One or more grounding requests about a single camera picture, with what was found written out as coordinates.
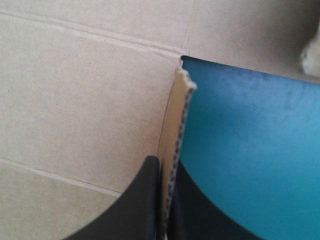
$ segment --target cardboard panel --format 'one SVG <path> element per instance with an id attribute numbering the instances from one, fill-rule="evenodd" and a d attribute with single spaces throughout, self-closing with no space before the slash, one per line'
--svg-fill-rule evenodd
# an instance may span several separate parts
<path id="1" fill-rule="evenodd" d="M 155 155 L 178 60 L 0 18 L 0 157 L 122 192 Z"/>
<path id="2" fill-rule="evenodd" d="M 117 198 L 0 159 L 0 239 L 58 240 L 82 228 Z"/>
<path id="3" fill-rule="evenodd" d="M 159 239 L 164 238 L 167 229 L 189 102 L 196 88 L 197 86 L 190 80 L 188 72 L 181 67 L 177 68 L 157 153 L 162 165 Z"/>
<path id="4" fill-rule="evenodd" d="M 191 57 L 319 82 L 303 74 L 300 54 L 316 34 L 318 0 L 196 2 Z"/>
<path id="5" fill-rule="evenodd" d="M 179 53 L 184 47 L 192 9 L 193 0 L 0 1 L 0 14 L 99 31 L 114 39 Z"/>

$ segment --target cardboard divider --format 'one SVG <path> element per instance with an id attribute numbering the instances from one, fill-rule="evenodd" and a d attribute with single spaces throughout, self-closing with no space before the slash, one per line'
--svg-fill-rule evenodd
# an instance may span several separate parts
<path id="1" fill-rule="evenodd" d="M 183 133 L 191 96 L 197 85 L 178 67 L 162 126 L 157 156 L 161 162 L 161 209 L 157 239 L 164 239 L 168 225 Z"/>

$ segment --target cardboard flap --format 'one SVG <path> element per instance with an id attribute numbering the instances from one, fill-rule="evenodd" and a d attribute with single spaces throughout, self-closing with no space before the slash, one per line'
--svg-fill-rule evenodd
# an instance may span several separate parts
<path id="1" fill-rule="evenodd" d="M 170 92 L 157 156 L 161 161 L 161 212 L 158 238 L 163 239 L 167 229 L 170 206 L 176 179 L 180 148 L 189 103 L 197 85 L 189 73 L 178 67 Z"/>

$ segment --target cardboard box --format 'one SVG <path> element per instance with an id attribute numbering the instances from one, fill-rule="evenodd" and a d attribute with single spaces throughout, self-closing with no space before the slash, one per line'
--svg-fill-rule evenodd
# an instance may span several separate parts
<path id="1" fill-rule="evenodd" d="M 107 208 L 126 189 L 157 154 L 181 55 L 316 82 L 299 54 L 319 11 L 317 0 L 2 0 L 0 239 L 62 238 L 94 218 L 86 199 Z"/>

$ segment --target torn cardboard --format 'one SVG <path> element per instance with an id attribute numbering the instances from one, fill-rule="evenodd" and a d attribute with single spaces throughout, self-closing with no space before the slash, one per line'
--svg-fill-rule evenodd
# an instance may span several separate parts
<path id="1" fill-rule="evenodd" d="M 178 67 L 170 92 L 157 156 L 161 166 L 161 211 L 157 237 L 165 237 L 172 202 L 183 133 L 191 96 L 197 85 L 189 73 Z"/>

